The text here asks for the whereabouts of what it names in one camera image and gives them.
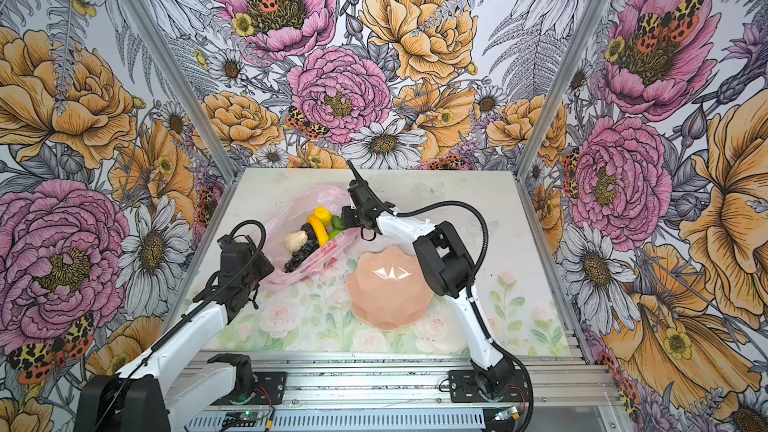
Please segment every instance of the metal post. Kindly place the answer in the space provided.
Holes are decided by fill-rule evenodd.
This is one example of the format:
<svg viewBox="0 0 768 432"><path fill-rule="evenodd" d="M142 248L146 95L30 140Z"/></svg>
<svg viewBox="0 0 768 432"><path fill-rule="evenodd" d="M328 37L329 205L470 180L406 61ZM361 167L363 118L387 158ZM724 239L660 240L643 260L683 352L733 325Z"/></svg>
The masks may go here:
<svg viewBox="0 0 768 432"><path fill-rule="evenodd" d="M216 136L208 117L197 100L192 85L187 76L182 72L176 57L170 51L165 35L149 12L145 0L119 0L120 8L127 13L133 22L139 37L147 44L149 52L162 66L165 78L176 92L182 107L189 114L192 123L210 151L210 156L216 162L225 184L231 184L237 175L237 169L232 160L226 154L226 149L221 145L221 140Z"/></svg>
<svg viewBox="0 0 768 432"><path fill-rule="evenodd" d="M531 168L533 159L538 154L538 150L542 147L544 136L547 134L554 120L554 116L558 113L558 106L562 100L563 94L568 87L568 84L576 72L576 67L579 63L581 53L587 47L587 43L592 37L594 27L600 19L600 15L605 10L610 0L589 0L587 2L587 9L581 16L580 21L574 28L573 35L571 35L571 42L568 43L568 48L565 51L565 56L560 61L560 67L558 72L554 76L554 81L549 87L544 104L542 106L542 113L539 115L536 125L531 130L531 137L528 139L528 143L525 144L523 149L523 155L518 162L518 168L515 170L517 177L525 177L528 173L528 169Z"/></svg>

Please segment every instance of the orange flower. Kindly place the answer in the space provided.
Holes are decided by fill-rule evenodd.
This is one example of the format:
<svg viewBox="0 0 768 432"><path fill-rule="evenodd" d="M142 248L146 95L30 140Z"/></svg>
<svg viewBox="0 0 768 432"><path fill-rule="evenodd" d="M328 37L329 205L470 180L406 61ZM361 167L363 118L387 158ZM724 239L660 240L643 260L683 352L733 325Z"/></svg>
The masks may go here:
<svg viewBox="0 0 768 432"><path fill-rule="evenodd" d="M391 43L400 55L401 79L445 85L457 70L472 62L477 16L453 14L437 26L425 22L447 0L363 0L360 20L377 36L377 45Z"/></svg>
<svg viewBox="0 0 768 432"><path fill-rule="evenodd" d="M517 144L525 144L531 136L531 130L536 125L538 115L542 113L544 94L529 100L519 100L502 108L499 113L503 120L497 120L488 125L488 144L491 147L503 146L513 148ZM554 167L558 162L560 152L565 148L565 119L567 111L561 102L558 113L547 129L547 135L538 151L547 167Z"/></svg>
<svg viewBox="0 0 768 432"><path fill-rule="evenodd" d="M131 205L149 202L154 213L160 199L168 196L176 200L176 212L191 224L197 193L190 158L159 120L153 122L151 132L142 127L140 135L140 146L121 147L109 171L112 197Z"/></svg>
<svg viewBox="0 0 768 432"><path fill-rule="evenodd" d="M559 188L549 186L544 190L543 184L533 191L533 207L552 254L558 250L563 239L564 216L560 204L561 196Z"/></svg>
<svg viewBox="0 0 768 432"><path fill-rule="evenodd" d="M121 367L141 355L160 335L163 319L139 317L123 323L109 341L88 358L85 368L96 375L114 375Z"/></svg>
<svg viewBox="0 0 768 432"><path fill-rule="evenodd" d="M472 117L480 117L475 104L475 89L461 92L445 87L442 92L436 85L418 83L400 89L400 95L392 103L403 115L416 115L411 130L422 129L426 142L421 144L422 162L442 157L472 131Z"/></svg>
<svg viewBox="0 0 768 432"><path fill-rule="evenodd" d="M288 158L288 168L349 168L338 152L307 142L297 150L298 157Z"/></svg>
<svg viewBox="0 0 768 432"><path fill-rule="evenodd" d="M23 408L12 398L0 399L0 430L9 432L50 432L53 429L53 406L36 398L27 400Z"/></svg>
<svg viewBox="0 0 768 432"><path fill-rule="evenodd" d="M706 290L724 314L752 328L768 314L768 90L710 120L709 161L692 156L714 184L710 204L680 223L690 257L706 268Z"/></svg>
<svg viewBox="0 0 768 432"><path fill-rule="evenodd" d="M203 110L214 126L224 148L232 144L247 147L256 153L264 146L279 144L285 139L280 118L250 97L232 92L206 96ZM206 146L195 131L194 144L205 150Z"/></svg>
<svg viewBox="0 0 768 432"><path fill-rule="evenodd" d="M657 391L669 383L672 404L686 408L704 398L710 388L722 388L725 401L715 413L722 420L739 407L734 392L760 387L760 375L750 372L752 363L729 347L731 341L723 322L706 314L712 294L704 277L680 256L672 245L645 244L646 259L640 263L644 294L631 295L640 310L633 331L605 335L621 366L633 378L643 380ZM686 274L679 283L669 272ZM746 337L736 332L741 343Z"/></svg>
<svg viewBox="0 0 768 432"><path fill-rule="evenodd" d="M133 97L96 52L75 44L72 86L56 107L52 50L61 43L28 30L20 38L0 27L0 143L25 146L17 160L36 156L47 140L67 144L99 168L116 147L136 139Z"/></svg>

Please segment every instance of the floral tablecloth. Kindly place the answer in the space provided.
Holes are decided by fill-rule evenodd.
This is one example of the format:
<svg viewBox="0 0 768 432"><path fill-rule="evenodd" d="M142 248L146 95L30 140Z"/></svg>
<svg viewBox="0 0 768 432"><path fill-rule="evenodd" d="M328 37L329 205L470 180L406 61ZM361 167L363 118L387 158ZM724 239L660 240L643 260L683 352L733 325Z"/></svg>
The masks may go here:
<svg viewBox="0 0 768 432"><path fill-rule="evenodd" d="M351 177L351 173L341 170L317 172L247 170L215 236L225 234L246 216L267 219L292 196L309 187L321 183L346 187ZM477 279L478 292L497 339L514 354L570 353L511 174L373 170L365 173L382 198L403 210L444 198L463 200L477 207L491 231L488 256ZM474 217L461 209L448 208L430 212L429 216L434 222L450 220L462 234L469 252L477 256L481 235ZM468 354L459 322L443 297L432 298L420 321L395 331L381 331L352 313L346 276L355 271L361 254L383 250L390 244L388 240L358 240L324 272L278 292L260 290L256 298L259 310L247 305L206 349ZM187 309L217 262L218 247L213 244L200 272L191 279L179 312Z"/></svg>

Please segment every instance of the plastic bag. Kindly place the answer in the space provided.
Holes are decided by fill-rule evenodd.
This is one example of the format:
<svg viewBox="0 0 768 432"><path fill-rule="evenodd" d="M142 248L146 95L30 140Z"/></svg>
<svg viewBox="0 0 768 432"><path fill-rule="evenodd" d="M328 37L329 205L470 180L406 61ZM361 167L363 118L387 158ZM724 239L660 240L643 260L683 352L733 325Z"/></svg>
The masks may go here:
<svg viewBox="0 0 768 432"><path fill-rule="evenodd" d="M344 255L346 248L360 235L359 228L342 231L333 240L315 250L295 271L286 273L283 265L289 261L291 253L283 240L286 235L301 229L307 216L311 216L315 208L324 207L334 216L340 216L341 208L351 204L347 190L336 186L319 186L304 192L283 207L265 226L264 255L275 266L275 271L262 279L259 285L268 291L281 290L322 272Z"/></svg>

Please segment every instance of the green fruit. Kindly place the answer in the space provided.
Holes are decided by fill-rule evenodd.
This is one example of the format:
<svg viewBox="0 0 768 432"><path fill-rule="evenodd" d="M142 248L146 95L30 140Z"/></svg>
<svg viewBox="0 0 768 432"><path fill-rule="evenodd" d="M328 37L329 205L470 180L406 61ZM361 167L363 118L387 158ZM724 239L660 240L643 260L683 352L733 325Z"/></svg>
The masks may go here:
<svg viewBox="0 0 768 432"><path fill-rule="evenodd" d="M341 220L340 216L331 216L331 227L333 227L333 230L344 229L344 222Z"/></svg>

